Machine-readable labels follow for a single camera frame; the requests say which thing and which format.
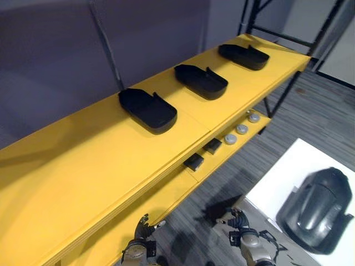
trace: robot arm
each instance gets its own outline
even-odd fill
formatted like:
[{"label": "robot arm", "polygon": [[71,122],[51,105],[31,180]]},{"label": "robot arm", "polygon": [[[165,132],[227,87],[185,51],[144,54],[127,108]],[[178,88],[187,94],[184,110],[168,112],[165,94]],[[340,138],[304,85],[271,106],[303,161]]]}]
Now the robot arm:
[{"label": "robot arm", "polygon": [[232,209],[233,219],[218,223],[227,224],[238,231],[229,232],[229,241],[232,246],[239,247],[247,266],[276,266],[268,251],[262,246],[259,233],[249,227],[246,215],[238,209]]},{"label": "robot arm", "polygon": [[148,265],[147,258],[156,255],[155,241],[147,241],[147,237],[165,224],[165,221],[150,226],[148,224],[148,214],[144,215],[138,222],[134,232],[134,239],[131,240],[123,251],[122,266],[141,266]]}]

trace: floor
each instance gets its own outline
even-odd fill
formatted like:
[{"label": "floor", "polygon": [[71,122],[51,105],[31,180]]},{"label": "floor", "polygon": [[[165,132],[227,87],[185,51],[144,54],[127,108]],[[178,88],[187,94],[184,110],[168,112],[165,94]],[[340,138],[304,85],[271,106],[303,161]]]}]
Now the floor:
[{"label": "floor", "polygon": [[[285,86],[270,95],[271,104]],[[256,109],[265,112],[261,104]],[[221,206],[231,206],[248,192],[297,138],[355,171],[354,114],[355,90],[306,70],[263,134],[213,173],[153,234],[158,255],[175,266],[244,265],[212,230],[213,219],[224,213]]]}]

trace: metal frame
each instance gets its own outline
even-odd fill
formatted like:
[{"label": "metal frame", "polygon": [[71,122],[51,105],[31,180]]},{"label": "metal frame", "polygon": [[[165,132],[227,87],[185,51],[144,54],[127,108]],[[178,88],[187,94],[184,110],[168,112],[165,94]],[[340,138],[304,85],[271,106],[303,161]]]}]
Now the metal frame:
[{"label": "metal frame", "polygon": [[[292,36],[289,36],[289,35],[286,35],[286,34],[282,34],[282,33],[277,33],[277,32],[274,32],[272,30],[269,30],[267,28],[264,28],[264,27],[261,27],[259,25],[255,25],[255,21],[256,21],[256,18],[257,18],[257,15],[264,9],[266,8],[273,0],[267,0],[264,4],[261,5],[261,0],[254,0],[253,1],[253,5],[252,5],[252,8],[251,8],[251,13],[250,13],[250,16],[249,16],[249,20],[248,20],[248,24],[247,24],[247,28],[246,28],[246,33],[247,34],[251,34],[252,30],[255,29],[255,30],[260,30],[262,32],[265,32],[265,33],[268,33],[268,34],[271,34],[271,35],[274,35],[274,36],[277,36],[277,37],[280,37],[282,39],[286,39],[286,40],[289,40],[291,42],[294,42],[294,43],[298,43],[298,44],[301,44],[303,46],[306,46],[306,47],[309,47],[309,50],[307,52],[307,55],[309,56],[312,56],[313,52],[316,50],[316,48],[318,47],[319,43],[321,42],[322,38],[324,37],[327,29],[329,28],[329,26],[331,25],[331,23],[333,22],[334,20],[334,17],[336,16],[336,14],[338,13],[341,5],[343,4],[343,2],[345,0],[337,0],[335,3],[334,3],[334,6],[332,8],[332,10],[330,11],[326,21],[323,23],[323,26],[322,28],[319,30],[315,40],[313,42],[307,42],[305,40],[301,40],[301,39],[298,39],[298,38],[295,38],[295,37],[292,37]],[[241,26],[243,25],[243,21],[244,21],[244,15],[245,15],[245,10],[247,8],[247,0],[245,2],[245,6],[244,6],[244,11],[243,11],[243,15],[242,15],[242,21],[240,23],[240,28]],[[290,82],[288,83],[286,89],[283,91],[281,97],[278,99],[277,103],[275,104],[274,108],[271,110],[270,109],[270,106],[268,104],[268,100],[267,100],[267,97],[264,98],[264,105],[265,105],[265,108],[266,108],[266,112],[267,112],[267,116],[269,118],[273,118],[273,116],[275,115],[275,113],[277,112],[277,110],[280,108],[281,104],[283,103],[283,101],[285,100],[286,96],[288,95],[288,93],[291,91],[292,89],[292,86],[294,85],[294,83],[297,81],[298,77],[300,76],[301,72],[300,71],[297,71],[294,76],[291,78]]]}]

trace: black plastic tray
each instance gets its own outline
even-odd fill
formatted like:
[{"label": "black plastic tray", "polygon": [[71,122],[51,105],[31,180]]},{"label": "black plastic tray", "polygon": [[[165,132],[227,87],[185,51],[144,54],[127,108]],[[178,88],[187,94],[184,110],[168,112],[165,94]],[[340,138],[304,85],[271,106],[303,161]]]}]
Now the black plastic tray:
[{"label": "black plastic tray", "polygon": [[176,122],[178,112],[157,93],[151,96],[140,89],[126,89],[118,95],[123,109],[153,134],[168,131]]},{"label": "black plastic tray", "polygon": [[269,59],[268,54],[255,49],[251,45],[244,48],[234,44],[223,44],[218,47],[218,53],[224,58],[251,70],[262,69]]},{"label": "black plastic tray", "polygon": [[178,81],[205,99],[217,99],[226,91],[228,81],[210,68],[204,71],[194,65],[178,65],[174,69]]}]

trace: yellow shelf top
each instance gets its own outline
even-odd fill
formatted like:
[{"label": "yellow shelf top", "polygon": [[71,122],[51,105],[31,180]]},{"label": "yellow shelf top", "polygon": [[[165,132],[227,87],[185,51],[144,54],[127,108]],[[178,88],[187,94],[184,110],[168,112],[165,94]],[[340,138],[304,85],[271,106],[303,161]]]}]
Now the yellow shelf top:
[{"label": "yellow shelf top", "polygon": [[224,95],[216,100],[205,100],[184,87],[175,79],[174,68],[152,76],[132,88],[144,89],[150,93],[156,91],[173,106],[181,107],[208,129],[213,130],[226,119],[253,107],[292,73],[303,71],[310,59],[306,55],[246,34],[228,41],[227,44],[242,47],[248,47],[250,44],[268,54],[270,58],[263,69],[254,71],[219,56],[216,47],[183,62],[201,69],[210,67],[228,80]]},{"label": "yellow shelf top", "polygon": [[252,36],[231,42],[252,42],[271,58],[259,71],[216,49],[184,62],[229,80],[217,100],[193,94],[172,69],[133,86],[176,107],[177,122],[164,134],[139,126],[113,95],[0,150],[0,265],[55,263],[309,59]]}]

